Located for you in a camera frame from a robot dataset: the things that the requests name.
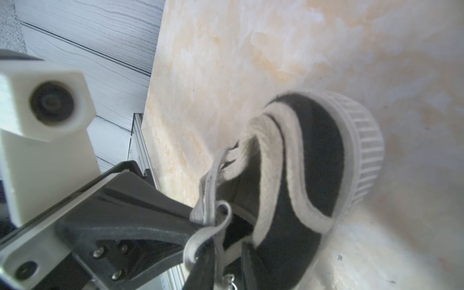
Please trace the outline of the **black white canvas sneaker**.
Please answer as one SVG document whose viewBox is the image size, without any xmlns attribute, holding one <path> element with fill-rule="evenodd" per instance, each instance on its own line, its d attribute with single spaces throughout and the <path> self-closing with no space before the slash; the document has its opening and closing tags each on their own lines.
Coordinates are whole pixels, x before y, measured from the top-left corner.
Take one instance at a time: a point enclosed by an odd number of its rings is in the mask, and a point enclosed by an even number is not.
<svg viewBox="0 0 464 290">
<path fill-rule="evenodd" d="M 234 274 L 236 290 L 245 290 L 243 242 L 259 256 L 260 290 L 303 286 L 384 155 L 374 116 L 346 96 L 296 91 L 266 104 L 230 148 L 216 191 L 233 212 L 223 274 Z"/>
</svg>

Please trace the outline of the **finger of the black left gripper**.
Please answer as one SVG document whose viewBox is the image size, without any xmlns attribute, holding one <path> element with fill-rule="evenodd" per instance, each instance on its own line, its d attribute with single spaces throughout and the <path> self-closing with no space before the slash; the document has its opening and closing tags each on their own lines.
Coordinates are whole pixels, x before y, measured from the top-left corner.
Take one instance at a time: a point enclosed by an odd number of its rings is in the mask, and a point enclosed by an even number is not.
<svg viewBox="0 0 464 290">
<path fill-rule="evenodd" d="M 64 239 L 189 239 L 192 209 L 122 172 L 61 218 Z"/>
</svg>

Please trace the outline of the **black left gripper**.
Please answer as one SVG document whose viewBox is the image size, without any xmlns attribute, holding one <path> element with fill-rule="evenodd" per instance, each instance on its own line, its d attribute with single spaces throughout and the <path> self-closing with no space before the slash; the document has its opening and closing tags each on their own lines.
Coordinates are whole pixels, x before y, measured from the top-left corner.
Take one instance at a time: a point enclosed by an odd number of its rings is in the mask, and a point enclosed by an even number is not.
<svg viewBox="0 0 464 290">
<path fill-rule="evenodd" d="M 10 213 L 21 226 L 1 240 L 1 279 L 32 290 L 69 255 L 105 290 L 135 290 L 182 261 L 194 232 L 116 232 L 117 203 L 105 190 L 123 173 L 107 173 L 84 186 L 44 177 L 7 185 Z"/>
</svg>

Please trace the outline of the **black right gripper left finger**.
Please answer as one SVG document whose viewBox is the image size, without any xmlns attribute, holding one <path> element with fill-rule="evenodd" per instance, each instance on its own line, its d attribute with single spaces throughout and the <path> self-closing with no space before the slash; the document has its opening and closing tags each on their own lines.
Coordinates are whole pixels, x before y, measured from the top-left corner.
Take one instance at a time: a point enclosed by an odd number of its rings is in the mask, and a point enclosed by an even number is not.
<svg viewBox="0 0 464 290">
<path fill-rule="evenodd" d="M 213 290 L 215 284 L 216 251 L 213 242 L 208 242 L 199 252 L 183 290 Z"/>
</svg>

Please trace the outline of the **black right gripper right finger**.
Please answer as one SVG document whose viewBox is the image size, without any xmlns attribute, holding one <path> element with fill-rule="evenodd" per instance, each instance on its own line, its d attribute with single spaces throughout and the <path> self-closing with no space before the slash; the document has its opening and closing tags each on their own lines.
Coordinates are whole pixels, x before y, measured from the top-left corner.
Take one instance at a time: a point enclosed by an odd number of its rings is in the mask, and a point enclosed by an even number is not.
<svg viewBox="0 0 464 290">
<path fill-rule="evenodd" d="M 259 290 L 258 279 L 259 256 L 253 246 L 247 242 L 242 243 L 242 277 L 246 290 Z"/>
</svg>

